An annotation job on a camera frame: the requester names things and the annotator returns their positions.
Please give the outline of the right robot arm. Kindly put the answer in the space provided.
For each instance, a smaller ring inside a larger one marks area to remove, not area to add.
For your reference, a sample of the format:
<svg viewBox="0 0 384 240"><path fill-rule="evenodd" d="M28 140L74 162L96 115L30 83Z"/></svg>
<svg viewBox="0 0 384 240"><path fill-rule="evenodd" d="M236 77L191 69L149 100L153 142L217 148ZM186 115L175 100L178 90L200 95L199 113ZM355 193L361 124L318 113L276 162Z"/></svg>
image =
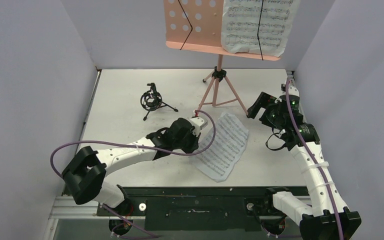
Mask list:
<svg viewBox="0 0 384 240"><path fill-rule="evenodd" d="M260 109L264 110L259 121L279 131L276 136L297 162L311 203L305 204L280 187L269 191L262 207L270 215L281 212L289 217L298 225L304 240L350 240L362 223L361 216L350 211L335 186L318 133L300 113L299 91L285 84L281 90L279 97L261 92L248 108L247 117L254 119Z"/></svg>

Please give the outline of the sheet music page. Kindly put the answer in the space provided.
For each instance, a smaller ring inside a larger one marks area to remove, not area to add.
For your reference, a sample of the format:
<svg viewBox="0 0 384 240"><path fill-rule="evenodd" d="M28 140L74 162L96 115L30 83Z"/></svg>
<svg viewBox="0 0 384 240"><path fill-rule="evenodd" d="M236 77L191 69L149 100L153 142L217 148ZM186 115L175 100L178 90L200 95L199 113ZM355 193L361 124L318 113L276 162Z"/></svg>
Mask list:
<svg viewBox="0 0 384 240"><path fill-rule="evenodd" d="M225 0L221 46L231 54L281 57L300 0Z"/></svg>
<svg viewBox="0 0 384 240"><path fill-rule="evenodd" d="M206 147L213 136L211 146L204 152L190 156L189 160L198 170L215 182L224 182L235 164L243 155L249 138L249 130L240 119L223 112L215 123L216 133L211 129L199 143L198 150Z"/></svg>

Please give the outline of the pink music stand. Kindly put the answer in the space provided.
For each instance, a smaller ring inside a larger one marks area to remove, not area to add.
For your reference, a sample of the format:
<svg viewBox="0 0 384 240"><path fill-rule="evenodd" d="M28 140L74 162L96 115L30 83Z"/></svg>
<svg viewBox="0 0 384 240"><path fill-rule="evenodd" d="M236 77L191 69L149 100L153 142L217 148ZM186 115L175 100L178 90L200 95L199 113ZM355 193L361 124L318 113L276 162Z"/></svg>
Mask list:
<svg viewBox="0 0 384 240"><path fill-rule="evenodd" d="M217 65L212 72L203 78L209 85L198 105L219 107L217 102L219 84L225 81L238 102L247 111L243 101L232 85L227 74L221 75L224 56L231 53L224 50L221 44L222 15L224 1L222 0L165 0L163 1L166 27L166 46L171 49L216 54Z"/></svg>

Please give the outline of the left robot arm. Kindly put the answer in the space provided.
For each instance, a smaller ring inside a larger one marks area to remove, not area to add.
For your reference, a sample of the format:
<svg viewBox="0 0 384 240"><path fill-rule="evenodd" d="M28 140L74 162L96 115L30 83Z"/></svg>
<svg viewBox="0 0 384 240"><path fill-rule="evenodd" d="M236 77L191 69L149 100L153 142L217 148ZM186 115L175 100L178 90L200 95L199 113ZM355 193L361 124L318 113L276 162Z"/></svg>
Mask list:
<svg viewBox="0 0 384 240"><path fill-rule="evenodd" d="M201 130L207 121L199 116L178 118L171 126L149 133L126 147L94 150L81 148L62 171L62 179L77 205L98 202L107 205L116 215L133 210L127 193L118 184L105 180L123 168L154 161L181 150L191 154L198 149Z"/></svg>

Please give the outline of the black microphone tripod mount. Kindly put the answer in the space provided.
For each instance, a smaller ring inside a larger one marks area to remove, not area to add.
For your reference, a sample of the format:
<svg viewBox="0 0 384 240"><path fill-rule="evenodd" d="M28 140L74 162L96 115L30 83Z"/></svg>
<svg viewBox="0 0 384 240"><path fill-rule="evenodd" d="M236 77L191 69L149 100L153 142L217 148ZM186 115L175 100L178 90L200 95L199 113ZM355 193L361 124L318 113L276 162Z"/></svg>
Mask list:
<svg viewBox="0 0 384 240"><path fill-rule="evenodd" d="M144 92L140 98L141 107L147 111L146 115L142 119L143 121L147 120L150 112L156 111L160 108L169 107L175 112L179 111L163 101L162 95L157 91L157 87L154 82L148 83L147 86L149 86L150 89Z"/></svg>

